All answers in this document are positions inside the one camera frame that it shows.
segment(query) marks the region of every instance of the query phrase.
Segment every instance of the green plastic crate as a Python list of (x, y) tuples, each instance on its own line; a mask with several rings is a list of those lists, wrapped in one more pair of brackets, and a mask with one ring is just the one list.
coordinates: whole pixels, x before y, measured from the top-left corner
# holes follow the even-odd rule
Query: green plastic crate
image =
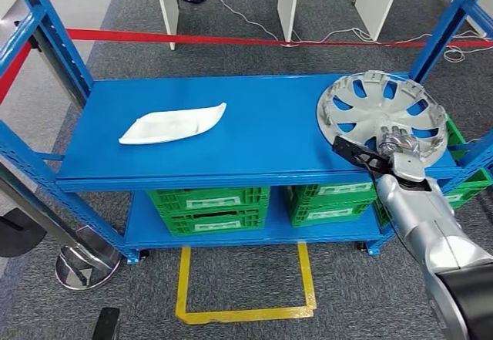
[(265, 225), (268, 200), (256, 209), (196, 212), (185, 215), (161, 215), (173, 236), (211, 234), (261, 229)]
[(285, 192), (291, 225), (293, 227), (357, 220), (362, 212), (372, 203), (371, 200), (366, 200), (313, 205), (299, 199), (298, 194), (293, 193), (291, 187), (286, 187)]
[(291, 190), (302, 204), (322, 205), (374, 200), (377, 194), (373, 183), (333, 183), (292, 186)]
[[(447, 131), (449, 132), (449, 145), (455, 146), (466, 143), (466, 140), (458, 131), (457, 126), (450, 118), (447, 119)], [(459, 160), (465, 153), (463, 150), (451, 151), (455, 160)], [(470, 200), (479, 192), (491, 186), (493, 180), (489, 173), (482, 168), (473, 174), (469, 179), (459, 184), (458, 187), (448, 192), (446, 198), (454, 208), (458, 209)]]
[(388, 217), (388, 214), (385, 211), (382, 203), (380, 201), (380, 199), (377, 198), (373, 201), (373, 210), (375, 211), (375, 215), (377, 216), (377, 220), (378, 221), (378, 224), (380, 225), (380, 228), (384, 228), (386, 227), (387, 224), (390, 223), (390, 218)]
[(268, 201), (270, 187), (214, 188), (204, 190), (152, 190), (147, 194), (161, 214), (255, 209)]
[(493, 180), (483, 168), (447, 193), (446, 199), (454, 209), (458, 209), (491, 184), (493, 184)]

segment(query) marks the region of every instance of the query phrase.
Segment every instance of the floor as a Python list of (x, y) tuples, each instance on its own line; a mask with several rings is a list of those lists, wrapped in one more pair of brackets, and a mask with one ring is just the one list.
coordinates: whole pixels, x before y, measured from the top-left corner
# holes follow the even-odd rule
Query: floor
[[(53, 1), (69, 27), (164, 31), (158, 0)], [(276, 0), (225, 1), (281, 35)], [(430, 32), (448, 2), (395, 0), (381, 39), (409, 39)], [(295, 29), (303, 39), (321, 39), (329, 31), (354, 26), (363, 28), (350, 0), (299, 0), (295, 19)], [(180, 2), (179, 33), (268, 38), (216, 0), (201, 5)], [(418, 54), (417, 49), (384, 47), (178, 45), (170, 52), (167, 45), (84, 43), (78, 48), (96, 79), (406, 71)], [(0, 106), (0, 115), (37, 150), (63, 152), (78, 114), (54, 80), (48, 80), (47, 71), (38, 59), (35, 54), (29, 56)], [(470, 55), (461, 64), (440, 59), (425, 87), (445, 106), (466, 138), (476, 138), (491, 126), (492, 66), (491, 52)], [(66, 220), (78, 225), (38, 193)], [(83, 196), (117, 229), (124, 228), (128, 194)], [(467, 234), (493, 253), (491, 191), (462, 207), (457, 216)], [(47, 237), (30, 254), (4, 262), (5, 272), (0, 278), (0, 338), (87, 339), (104, 306), (121, 310), (124, 340), (442, 338), (427, 304), (420, 272), (398, 241), (386, 245), (379, 257), (360, 253), (353, 244), (310, 244), (317, 303), (313, 318), (198, 326), (185, 325), (174, 316), (179, 250), (153, 251), (143, 263), (122, 265), (104, 287), (73, 293), (62, 289), (54, 277), (57, 249), (56, 241)], [(192, 249), (188, 311), (303, 303), (295, 245)]]

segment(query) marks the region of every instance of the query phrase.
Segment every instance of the crate label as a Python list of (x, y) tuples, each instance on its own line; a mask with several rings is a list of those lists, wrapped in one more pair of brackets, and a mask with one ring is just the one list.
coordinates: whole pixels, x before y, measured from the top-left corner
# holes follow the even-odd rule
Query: crate label
[(326, 186), (320, 187), (318, 195), (345, 194), (349, 192), (369, 191), (371, 188), (372, 182), (341, 184), (340, 186)]
[(220, 197), (218, 199), (187, 200), (187, 209), (198, 209), (201, 207), (224, 207), (229, 205), (240, 205), (239, 196)]
[(294, 196), (292, 192), (292, 186), (287, 186), (288, 189), (288, 196), (289, 196), (289, 201), (292, 201), (292, 198)]
[(350, 207), (348, 209), (310, 213), (306, 219), (308, 220), (308, 219), (322, 219), (322, 218), (332, 218), (332, 217), (346, 217), (348, 215), (351, 215), (351, 214), (353, 214), (353, 208)]
[(225, 230), (229, 228), (240, 228), (241, 223), (239, 220), (224, 223), (209, 223), (209, 224), (195, 224), (194, 230), (198, 231), (212, 231), (212, 230)]
[(446, 195), (446, 199), (449, 203), (453, 203), (454, 201), (461, 200), (464, 194), (457, 194), (457, 195)]

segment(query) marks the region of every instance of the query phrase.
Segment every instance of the stanchion base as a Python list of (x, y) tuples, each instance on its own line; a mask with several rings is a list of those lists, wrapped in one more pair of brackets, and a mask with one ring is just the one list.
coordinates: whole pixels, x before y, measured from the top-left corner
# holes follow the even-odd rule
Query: stanchion base
[(81, 254), (78, 248), (64, 246), (60, 249), (54, 270), (63, 286), (78, 291), (97, 288), (108, 282), (118, 268), (121, 255), (96, 232), (84, 226), (76, 233), (89, 247), (105, 257), (108, 268), (98, 268), (100, 264), (91, 262), (92, 259)]
[(0, 222), (0, 257), (14, 258), (26, 254), (41, 242), (46, 234), (45, 230), (18, 207), (2, 218), (4, 221)]

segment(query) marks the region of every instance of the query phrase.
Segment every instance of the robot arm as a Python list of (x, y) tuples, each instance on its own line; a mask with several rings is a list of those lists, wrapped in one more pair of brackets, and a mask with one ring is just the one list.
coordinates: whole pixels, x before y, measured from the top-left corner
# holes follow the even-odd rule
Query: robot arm
[(436, 181), (424, 177), (412, 146), (404, 152), (395, 151), (402, 149), (403, 141), (388, 146), (399, 140), (393, 132), (384, 131), (378, 142), (386, 150), (380, 153), (341, 137), (332, 148), (355, 165), (383, 174), (376, 182), (378, 197), (419, 264), (430, 306), (447, 339), (493, 338), (493, 257), (462, 231)]

